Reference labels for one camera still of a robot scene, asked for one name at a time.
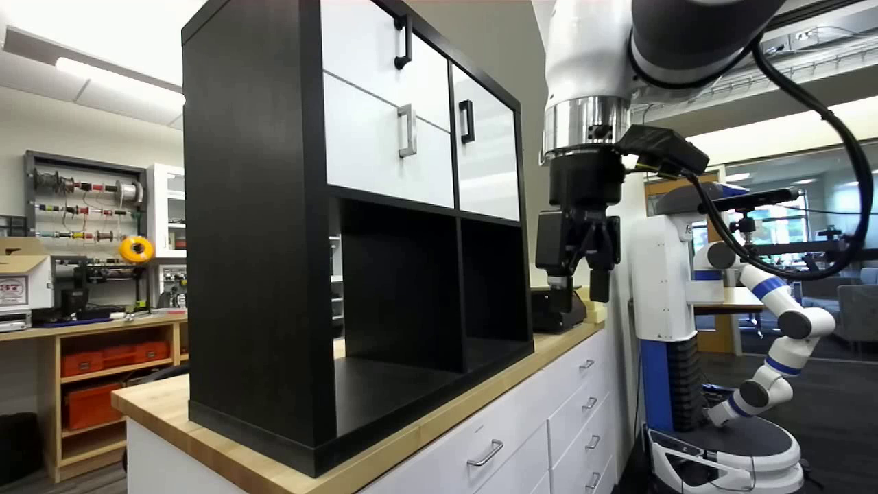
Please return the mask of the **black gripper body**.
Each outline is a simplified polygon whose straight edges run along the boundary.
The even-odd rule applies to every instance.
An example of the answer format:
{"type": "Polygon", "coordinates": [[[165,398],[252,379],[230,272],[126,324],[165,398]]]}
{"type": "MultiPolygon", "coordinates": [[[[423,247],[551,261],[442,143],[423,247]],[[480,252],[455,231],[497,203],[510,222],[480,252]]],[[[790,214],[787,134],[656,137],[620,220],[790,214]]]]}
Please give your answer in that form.
{"type": "Polygon", "coordinates": [[[549,159],[549,206],[538,217],[535,266],[573,274],[579,261],[612,269],[620,261],[620,220],[606,209],[620,200],[626,167],[606,148],[582,148],[549,159]]]}

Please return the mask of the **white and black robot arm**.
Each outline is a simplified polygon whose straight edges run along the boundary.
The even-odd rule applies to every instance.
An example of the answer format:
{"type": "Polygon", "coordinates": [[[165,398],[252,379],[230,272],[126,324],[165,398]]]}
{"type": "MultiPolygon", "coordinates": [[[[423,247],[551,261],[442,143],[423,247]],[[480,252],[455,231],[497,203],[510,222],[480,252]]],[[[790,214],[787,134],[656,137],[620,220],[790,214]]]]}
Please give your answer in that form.
{"type": "Polygon", "coordinates": [[[538,217],[535,266],[549,302],[571,307],[573,272],[590,266],[590,288],[609,299],[620,263],[623,156],[645,154],[661,129],[631,121],[639,82],[694,91],[730,71],[785,0],[532,0],[546,49],[546,115],[541,159],[549,206],[538,217]]]}

